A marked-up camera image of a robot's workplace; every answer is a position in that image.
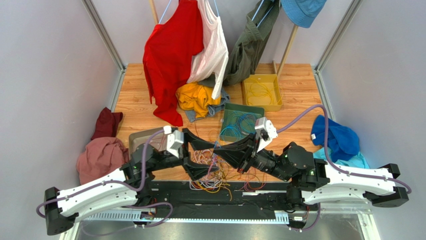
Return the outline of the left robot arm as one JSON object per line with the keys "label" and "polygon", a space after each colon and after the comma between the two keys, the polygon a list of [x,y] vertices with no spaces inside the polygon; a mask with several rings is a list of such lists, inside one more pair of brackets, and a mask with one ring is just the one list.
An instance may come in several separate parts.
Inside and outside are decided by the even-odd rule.
{"label": "left robot arm", "polygon": [[153,172],[177,166],[184,168],[192,181],[199,180],[217,167],[191,160],[189,148],[195,151],[215,147],[184,128],[165,126],[140,144],[129,162],[89,183],[67,190],[51,187],[44,192],[44,202],[36,213],[45,219],[49,236],[71,229],[81,220],[114,208],[152,208],[154,194],[150,182]]}

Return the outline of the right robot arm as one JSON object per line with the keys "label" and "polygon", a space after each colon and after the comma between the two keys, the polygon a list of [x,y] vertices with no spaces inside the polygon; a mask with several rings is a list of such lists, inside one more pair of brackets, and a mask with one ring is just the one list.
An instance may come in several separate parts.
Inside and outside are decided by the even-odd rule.
{"label": "right robot arm", "polygon": [[315,158],[294,142],[278,155],[267,146],[280,132],[262,117],[256,122],[254,134],[215,147],[213,153],[239,173],[255,168],[288,182],[285,202],[292,208],[337,201],[368,201],[375,207],[395,208],[409,200],[412,188],[399,180],[396,164],[376,169],[338,165],[329,156]]}

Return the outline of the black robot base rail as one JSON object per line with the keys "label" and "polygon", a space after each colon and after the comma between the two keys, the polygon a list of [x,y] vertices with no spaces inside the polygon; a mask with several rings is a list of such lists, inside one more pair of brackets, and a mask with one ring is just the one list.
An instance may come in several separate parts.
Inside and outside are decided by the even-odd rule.
{"label": "black robot base rail", "polygon": [[208,193],[205,191],[184,189],[173,181],[156,181],[151,183],[154,204],[151,208],[116,207],[113,209],[141,210],[156,218],[161,218],[160,223],[168,218],[237,218],[237,219],[271,219],[274,211],[284,211],[288,215],[295,212],[320,212],[319,205],[297,205],[290,207],[286,203],[286,190],[279,190],[278,184],[273,184],[272,189],[265,193],[242,191],[218,191]]}

